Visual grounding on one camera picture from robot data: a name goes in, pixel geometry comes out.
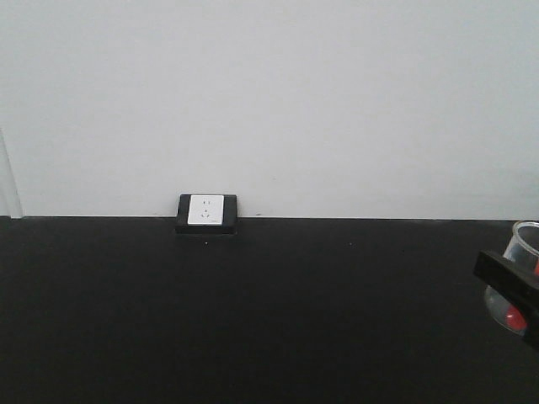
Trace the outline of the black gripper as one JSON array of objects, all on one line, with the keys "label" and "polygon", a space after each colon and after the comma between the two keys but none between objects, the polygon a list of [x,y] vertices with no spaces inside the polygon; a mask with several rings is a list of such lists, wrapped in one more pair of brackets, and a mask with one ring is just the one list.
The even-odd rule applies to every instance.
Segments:
[{"label": "black gripper", "polygon": [[486,285],[485,305],[490,316],[506,330],[504,321],[508,305],[515,306],[526,319],[522,334],[512,332],[530,347],[538,348],[538,275],[496,252],[481,251],[473,274]]}]

